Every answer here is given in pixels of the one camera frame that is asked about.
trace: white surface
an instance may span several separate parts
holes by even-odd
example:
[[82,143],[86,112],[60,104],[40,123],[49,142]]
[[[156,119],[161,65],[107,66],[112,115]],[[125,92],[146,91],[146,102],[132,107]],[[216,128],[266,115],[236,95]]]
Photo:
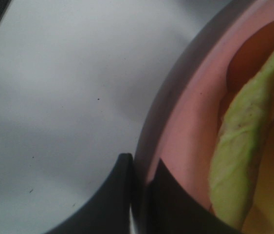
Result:
[[13,0],[0,24],[0,234],[45,232],[93,195],[227,2]]

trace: pink bowl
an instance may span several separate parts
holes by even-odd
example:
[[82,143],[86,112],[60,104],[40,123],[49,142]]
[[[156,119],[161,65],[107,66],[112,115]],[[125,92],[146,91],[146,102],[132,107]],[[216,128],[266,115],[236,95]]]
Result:
[[274,0],[232,1],[197,35],[163,83],[134,160],[138,193],[133,212],[141,233],[147,189],[160,159],[190,196],[204,208],[210,207],[208,170],[228,66],[242,44],[272,21]]

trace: bowl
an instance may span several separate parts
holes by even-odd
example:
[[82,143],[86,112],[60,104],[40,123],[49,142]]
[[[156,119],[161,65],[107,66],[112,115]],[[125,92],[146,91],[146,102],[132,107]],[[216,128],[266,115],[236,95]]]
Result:
[[183,52],[152,104],[135,154],[132,207],[140,233],[147,232],[159,162],[191,198],[210,208],[208,174],[220,102],[233,89],[227,77],[254,74],[273,49],[274,0],[234,0]]

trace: white table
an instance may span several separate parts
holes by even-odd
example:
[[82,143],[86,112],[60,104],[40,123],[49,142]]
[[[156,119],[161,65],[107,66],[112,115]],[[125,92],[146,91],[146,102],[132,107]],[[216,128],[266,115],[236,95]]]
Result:
[[13,0],[0,24],[0,234],[45,232],[94,194],[228,2]]

